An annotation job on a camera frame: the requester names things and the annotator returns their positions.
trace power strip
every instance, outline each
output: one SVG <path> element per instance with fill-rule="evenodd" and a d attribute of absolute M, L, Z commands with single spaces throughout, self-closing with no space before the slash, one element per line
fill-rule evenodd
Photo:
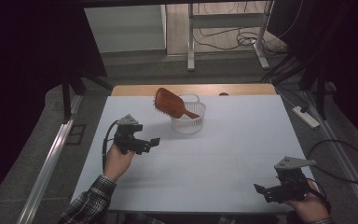
<path fill-rule="evenodd" d="M 308 126 L 310 126 L 312 129 L 318 127 L 320 125 L 320 123 L 318 121 L 316 121 L 316 119 L 314 119 L 309 113 L 307 112 L 301 112 L 301 107 L 300 106 L 296 106 L 295 108 L 292 109 L 293 112 L 295 112 L 295 114 L 297 114 L 302 120 L 304 120 L 304 122 L 306 122 L 308 124 Z"/>

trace floor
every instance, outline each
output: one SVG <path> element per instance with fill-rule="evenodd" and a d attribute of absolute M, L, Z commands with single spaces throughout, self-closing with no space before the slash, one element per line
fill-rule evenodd
<path fill-rule="evenodd" d="M 262 13 L 265 1 L 228 2 L 228 3 L 199 3 L 193 5 L 195 15 L 208 14 L 235 14 L 235 13 Z M 167 5 L 167 53 L 169 55 L 187 53 L 188 46 L 188 4 Z M 253 50 L 246 37 L 256 37 L 258 27 L 239 29 L 213 28 L 195 29 L 195 52 L 222 52 Z M 266 32 L 266 45 L 271 49 L 284 49 L 285 44 L 279 38 Z"/>

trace wall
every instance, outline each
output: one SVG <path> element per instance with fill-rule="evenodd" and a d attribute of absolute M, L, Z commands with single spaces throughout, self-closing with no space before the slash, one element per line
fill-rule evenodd
<path fill-rule="evenodd" d="M 165 12 L 161 10 L 165 7 L 85 8 L 101 53 L 166 49 L 162 19 Z"/>

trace black curtain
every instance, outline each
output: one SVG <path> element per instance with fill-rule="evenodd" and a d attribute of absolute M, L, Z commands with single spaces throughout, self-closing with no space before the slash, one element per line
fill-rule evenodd
<path fill-rule="evenodd" d="M 62 75 L 106 76 L 84 9 L 0 1 L 0 183 Z"/>
<path fill-rule="evenodd" d="M 346 1 L 352 2 L 315 1 L 310 22 L 305 29 L 303 44 L 290 49 L 301 62 L 308 59 L 317 49 L 329 31 L 329 24 L 337 16 L 340 4 Z M 324 49 L 322 63 L 327 81 L 332 81 L 337 87 L 334 94 L 335 102 L 358 129 L 358 1 L 351 3 L 337 31 L 333 33 L 332 40 Z M 316 78 L 319 74 L 309 75 Z"/>

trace plaid sleeve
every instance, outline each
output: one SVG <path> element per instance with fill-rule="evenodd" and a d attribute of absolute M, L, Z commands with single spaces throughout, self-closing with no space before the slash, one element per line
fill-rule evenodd
<path fill-rule="evenodd" d="M 88 191 L 81 193 L 62 213 L 59 223 L 92 223 L 109 206 L 116 184 L 99 175 Z"/>

